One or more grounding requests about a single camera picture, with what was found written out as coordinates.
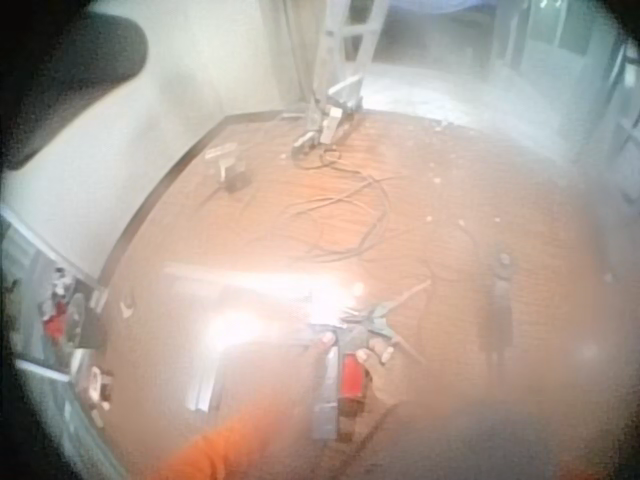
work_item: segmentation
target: hand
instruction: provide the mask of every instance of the hand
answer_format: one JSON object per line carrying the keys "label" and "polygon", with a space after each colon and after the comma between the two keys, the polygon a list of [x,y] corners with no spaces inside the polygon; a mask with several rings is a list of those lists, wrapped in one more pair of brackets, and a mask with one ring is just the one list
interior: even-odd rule
{"label": "hand", "polygon": [[395,405],[408,399],[406,356],[391,343],[373,338],[356,358],[371,375],[373,392],[382,402]]}

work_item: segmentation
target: black object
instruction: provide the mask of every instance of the black object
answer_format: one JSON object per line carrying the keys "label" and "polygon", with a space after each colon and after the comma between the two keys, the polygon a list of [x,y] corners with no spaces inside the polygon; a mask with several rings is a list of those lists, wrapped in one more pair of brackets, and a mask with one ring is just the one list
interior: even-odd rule
{"label": "black object", "polygon": [[33,72],[12,135],[5,137],[5,167],[22,167],[96,100],[140,73],[147,51],[137,23],[82,13]]}

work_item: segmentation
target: wooden floor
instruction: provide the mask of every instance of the wooden floor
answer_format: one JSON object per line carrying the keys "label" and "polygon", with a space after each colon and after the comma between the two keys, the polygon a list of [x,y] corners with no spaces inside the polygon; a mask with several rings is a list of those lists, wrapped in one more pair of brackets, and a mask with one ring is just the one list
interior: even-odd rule
{"label": "wooden floor", "polygon": [[[432,286],[389,321],[422,353],[431,374],[455,392],[452,401],[463,403],[496,394],[487,386],[477,332],[487,314],[491,262],[499,251],[511,254],[516,264],[514,345],[499,395],[540,416],[560,456],[585,455],[590,442],[616,424],[614,400],[607,394],[616,380],[604,373],[611,365],[580,363],[581,355],[597,356],[608,335],[602,313],[606,286],[580,185],[557,182],[542,159],[484,134],[367,113],[339,147],[338,165],[384,181],[351,196],[352,203],[283,221],[288,205],[339,196],[367,178],[294,168],[287,153],[301,130],[299,120],[228,127],[213,145],[240,145],[252,185],[208,198],[215,181],[199,156],[171,185],[122,258],[105,310],[104,363],[115,383],[104,423],[127,467],[148,471],[213,422],[184,407],[206,307],[171,293],[162,273],[167,262],[328,273],[345,285],[364,283],[371,302],[431,278]],[[316,154],[304,162],[318,164]],[[318,247],[357,245],[385,208],[378,185],[389,198],[386,240],[343,261],[308,261]],[[125,320],[119,302],[127,291],[137,307]]]}

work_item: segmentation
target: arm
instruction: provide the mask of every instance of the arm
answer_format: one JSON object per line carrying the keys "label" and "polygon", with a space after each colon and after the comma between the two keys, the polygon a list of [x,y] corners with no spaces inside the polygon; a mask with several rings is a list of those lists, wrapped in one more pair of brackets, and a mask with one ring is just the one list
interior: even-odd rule
{"label": "arm", "polygon": [[153,479],[223,479],[242,471],[264,453],[285,408],[275,400],[245,411],[227,425],[205,433],[178,452]]}
{"label": "arm", "polygon": [[225,426],[196,438],[151,478],[222,480],[230,472],[247,470],[262,457],[278,425],[300,402],[296,393],[305,395],[312,389],[312,369],[334,341],[333,334],[325,334],[300,359],[298,371],[305,377],[295,385],[300,392],[280,389],[270,401],[247,409]]}

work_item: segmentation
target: debris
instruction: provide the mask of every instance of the debris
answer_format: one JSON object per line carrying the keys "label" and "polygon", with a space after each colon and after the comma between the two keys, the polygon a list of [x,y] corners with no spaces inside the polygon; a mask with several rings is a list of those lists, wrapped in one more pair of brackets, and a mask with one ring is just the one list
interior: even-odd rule
{"label": "debris", "polygon": [[120,313],[125,320],[133,315],[136,309],[136,299],[133,296],[133,291],[128,290],[120,301]]}

